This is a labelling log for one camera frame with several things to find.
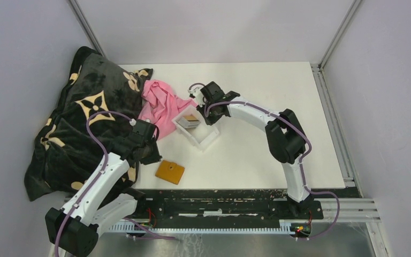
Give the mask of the stack of credit cards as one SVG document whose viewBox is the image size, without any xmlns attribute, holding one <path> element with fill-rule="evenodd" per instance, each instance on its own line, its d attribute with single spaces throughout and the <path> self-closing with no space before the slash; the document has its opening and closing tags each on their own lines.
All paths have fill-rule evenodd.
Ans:
<svg viewBox="0 0 411 257">
<path fill-rule="evenodd" d="M 195 129 L 201 124 L 200 120 L 194 115 L 181 116 L 177 123 L 186 130 Z"/>
</svg>

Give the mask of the white plastic tray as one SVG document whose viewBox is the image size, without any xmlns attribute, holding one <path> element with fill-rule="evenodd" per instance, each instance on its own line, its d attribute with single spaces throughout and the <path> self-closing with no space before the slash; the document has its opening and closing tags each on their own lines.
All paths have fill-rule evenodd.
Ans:
<svg viewBox="0 0 411 257">
<path fill-rule="evenodd" d="M 194 129 L 186 130 L 181 127 L 177 121 L 181 116 L 194 115 L 201 124 Z M 186 137 L 186 139 L 200 151 L 205 151 L 220 136 L 218 128 L 214 125 L 207 125 L 202 115 L 192 105 L 186 107 L 172 119 L 176 131 Z"/>
</svg>

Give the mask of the yellow leather card holder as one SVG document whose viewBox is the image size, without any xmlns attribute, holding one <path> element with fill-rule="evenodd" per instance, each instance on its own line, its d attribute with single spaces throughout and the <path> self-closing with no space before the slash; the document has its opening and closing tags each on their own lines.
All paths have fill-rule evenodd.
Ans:
<svg viewBox="0 0 411 257">
<path fill-rule="evenodd" d="M 169 183 L 178 185 L 184 172 L 185 168 L 183 166 L 175 162 L 163 160 L 160 163 L 155 176 Z"/>
</svg>

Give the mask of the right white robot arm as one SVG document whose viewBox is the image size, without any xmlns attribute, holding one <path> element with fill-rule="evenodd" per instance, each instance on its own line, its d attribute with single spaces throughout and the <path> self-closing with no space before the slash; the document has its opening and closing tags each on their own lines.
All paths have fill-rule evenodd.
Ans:
<svg viewBox="0 0 411 257">
<path fill-rule="evenodd" d="M 311 151 L 311 143 L 296 114 L 290 109 L 274 112 L 259 107 L 237 92 L 225 93 L 213 81 L 207 85 L 194 83 L 188 93 L 197 103 L 196 109 L 207 125 L 217 123 L 222 117 L 230 117 L 243 120 L 265 133 L 270 154 L 283 167 L 288 213 L 294 218 L 304 217 L 314 201 L 302 167 L 303 158 Z"/>
</svg>

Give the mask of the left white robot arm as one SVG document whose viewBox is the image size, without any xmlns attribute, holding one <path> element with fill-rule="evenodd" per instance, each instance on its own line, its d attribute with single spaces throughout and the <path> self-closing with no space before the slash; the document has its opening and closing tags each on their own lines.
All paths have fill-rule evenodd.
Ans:
<svg viewBox="0 0 411 257">
<path fill-rule="evenodd" d="M 132 120 L 132 130 L 116 137 L 105 149 L 95 171 L 81 189 L 61 209 L 51 208 L 45 222 L 55 256 L 64 250 L 74 256 L 88 256 L 102 234 L 128 215 L 139 218 L 147 211 L 143 193 L 124 189 L 114 200 L 104 204 L 106 196 L 131 167 L 159 162 L 156 125 Z"/>
</svg>

